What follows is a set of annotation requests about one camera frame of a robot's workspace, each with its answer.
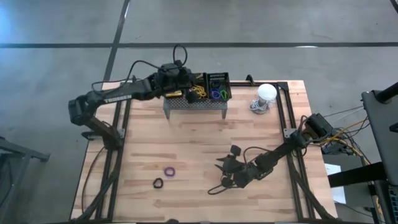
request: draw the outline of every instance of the gray concrete floor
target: gray concrete floor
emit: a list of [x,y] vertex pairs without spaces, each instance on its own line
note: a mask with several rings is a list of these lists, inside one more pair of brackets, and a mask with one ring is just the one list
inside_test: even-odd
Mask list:
[[[0,1],[0,43],[112,42],[123,0]],[[398,41],[398,14],[388,0],[133,0],[121,42]],[[102,80],[110,49],[0,49],[0,135],[50,152],[32,161],[11,220],[68,219],[87,142],[69,122],[67,102]],[[304,80],[313,112],[361,105],[361,93],[397,81],[398,48],[188,49],[200,72],[262,80]],[[171,49],[119,49],[111,79],[137,60],[170,62]],[[153,72],[138,65],[134,74]],[[336,123],[365,117],[361,111]],[[379,154],[370,129],[356,137],[371,162]],[[371,219],[338,207],[344,220]]]

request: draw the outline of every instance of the green object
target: green object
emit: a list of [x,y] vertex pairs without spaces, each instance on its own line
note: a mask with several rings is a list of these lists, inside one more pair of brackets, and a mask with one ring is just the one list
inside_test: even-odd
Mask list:
[[226,100],[228,98],[228,93],[225,90],[221,90],[220,94],[223,100]]

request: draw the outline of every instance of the wooden table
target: wooden table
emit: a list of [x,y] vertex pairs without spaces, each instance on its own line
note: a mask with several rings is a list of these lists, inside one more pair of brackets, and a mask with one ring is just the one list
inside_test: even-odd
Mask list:
[[[311,114],[307,93],[303,81],[288,83],[299,124],[301,115]],[[117,85],[105,83],[104,88]],[[266,114],[254,114],[248,106],[255,99],[257,88],[232,87],[231,90],[233,97],[228,101],[225,120],[221,119],[219,111],[174,111],[167,120],[163,99],[132,102],[114,221],[164,222],[170,218],[180,222],[297,220],[286,158],[279,161],[272,174],[261,181],[252,181],[245,189],[207,194],[208,189],[220,184],[221,172],[214,166],[220,162],[216,159],[226,156],[232,144],[242,149],[259,146],[272,150],[282,143],[276,106]],[[111,123],[114,107],[115,104],[100,107],[96,117]],[[102,147],[100,140],[88,145],[72,218],[81,214],[81,189],[88,169]],[[262,152],[248,151],[248,159],[259,153]],[[87,183],[85,206],[100,188],[105,155],[103,151]],[[319,148],[309,147],[304,161],[312,192],[328,212],[337,217]],[[165,177],[163,169],[168,166],[175,167],[175,177]],[[164,179],[162,189],[152,186],[157,177]],[[103,211],[105,216],[107,204]]]

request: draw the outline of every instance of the white paper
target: white paper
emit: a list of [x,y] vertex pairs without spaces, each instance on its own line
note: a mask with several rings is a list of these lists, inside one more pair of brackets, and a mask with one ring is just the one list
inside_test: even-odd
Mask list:
[[[338,172],[341,172],[341,167],[338,165],[332,165],[332,164],[325,164],[326,167],[326,173],[328,175],[332,175]],[[331,189],[331,194],[333,196],[333,200],[335,200],[338,203],[346,203],[346,197],[344,194],[344,187],[333,187]]]

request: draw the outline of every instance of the black ring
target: black ring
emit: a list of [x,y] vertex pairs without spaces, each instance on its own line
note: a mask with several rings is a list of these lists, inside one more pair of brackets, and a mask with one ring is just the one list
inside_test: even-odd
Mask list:
[[162,178],[156,178],[154,180],[154,183],[152,184],[155,189],[161,189],[163,187],[163,180]]

